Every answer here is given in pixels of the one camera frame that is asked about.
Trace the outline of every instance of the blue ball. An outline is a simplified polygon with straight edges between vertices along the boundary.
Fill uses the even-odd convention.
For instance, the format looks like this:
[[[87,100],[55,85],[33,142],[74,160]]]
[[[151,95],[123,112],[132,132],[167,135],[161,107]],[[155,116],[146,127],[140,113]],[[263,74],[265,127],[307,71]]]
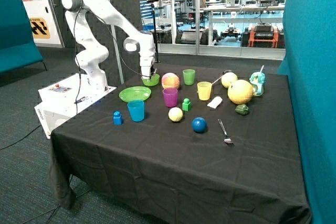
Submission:
[[[203,118],[195,118],[191,125],[196,133],[204,133],[206,130],[206,121]]]

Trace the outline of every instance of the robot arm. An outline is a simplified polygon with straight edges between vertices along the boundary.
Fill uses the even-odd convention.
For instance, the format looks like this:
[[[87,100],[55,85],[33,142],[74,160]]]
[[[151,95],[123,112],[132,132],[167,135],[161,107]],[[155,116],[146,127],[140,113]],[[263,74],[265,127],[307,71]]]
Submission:
[[[88,10],[99,17],[101,22],[118,26],[128,34],[129,37],[123,43],[124,49],[140,54],[141,73],[144,79],[150,78],[155,55],[154,39],[150,32],[138,31],[108,0],[62,0],[62,4],[67,10],[66,20],[76,42],[85,47],[84,51],[77,54],[77,64],[85,70],[97,89],[107,87],[105,72],[99,69],[98,64],[106,60],[109,52],[92,34],[85,18]]]

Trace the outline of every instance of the blue cup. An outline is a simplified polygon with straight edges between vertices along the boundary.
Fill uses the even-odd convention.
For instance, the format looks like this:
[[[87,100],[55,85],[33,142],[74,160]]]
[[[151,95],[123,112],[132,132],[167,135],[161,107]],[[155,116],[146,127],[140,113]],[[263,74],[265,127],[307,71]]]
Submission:
[[[145,118],[145,103],[141,100],[134,100],[127,104],[131,119],[134,122],[141,122]]]

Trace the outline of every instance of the teal panel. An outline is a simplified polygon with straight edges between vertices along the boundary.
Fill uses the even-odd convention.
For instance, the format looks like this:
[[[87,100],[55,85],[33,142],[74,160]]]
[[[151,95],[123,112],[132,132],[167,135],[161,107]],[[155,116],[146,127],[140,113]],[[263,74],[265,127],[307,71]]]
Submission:
[[[336,220],[336,33],[334,0],[286,0],[290,91],[313,223]]]
[[[32,41],[32,29],[22,0],[0,0],[0,7],[0,49]]]
[[[43,61],[34,42],[0,49],[0,73]]]

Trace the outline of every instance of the yellow warning sign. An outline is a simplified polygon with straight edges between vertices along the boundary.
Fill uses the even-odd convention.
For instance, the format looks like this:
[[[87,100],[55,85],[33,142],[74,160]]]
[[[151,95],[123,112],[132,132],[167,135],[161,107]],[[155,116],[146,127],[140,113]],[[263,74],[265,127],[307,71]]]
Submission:
[[[29,20],[34,39],[50,38],[47,22],[43,18],[30,18]]]

